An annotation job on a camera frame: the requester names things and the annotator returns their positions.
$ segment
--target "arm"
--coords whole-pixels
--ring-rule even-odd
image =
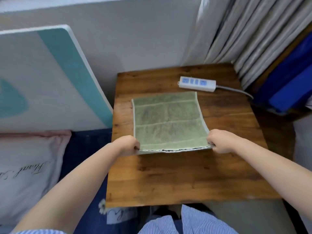
[[[217,153],[237,153],[295,209],[312,220],[312,172],[255,143],[224,130],[211,130],[207,141]]]
[[[105,145],[57,183],[13,232],[55,229],[73,233],[117,157],[132,155],[139,148],[140,143],[132,136]]]

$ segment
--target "person's right arm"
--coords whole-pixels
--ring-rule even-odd
[[[236,153],[256,169],[295,209],[312,220],[312,172],[255,143],[224,130],[211,130],[207,141],[217,153]]]

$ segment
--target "gray cable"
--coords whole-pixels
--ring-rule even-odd
[[[243,90],[237,90],[237,89],[233,89],[233,88],[230,88],[230,87],[219,86],[219,85],[216,85],[216,89],[224,89],[224,90],[230,90],[230,91],[246,94],[247,96],[249,96],[249,97],[251,97],[253,99],[253,96],[251,94],[248,94],[247,92],[245,92]]]

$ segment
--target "hand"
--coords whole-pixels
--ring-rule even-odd
[[[136,155],[140,150],[140,142],[131,135],[126,135],[118,138],[113,142],[121,149],[120,156]]]
[[[213,146],[216,153],[232,153],[235,152],[235,146],[241,137],[228,132],[226,130],[211,130],[207,137],[207,142]]]

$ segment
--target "person's left hand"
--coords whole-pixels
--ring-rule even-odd
[[[126,135],[118,138],[113,142],[120,149],[120,156],[130,156],[138,154],[140,150],[140,142],[131,135]]]

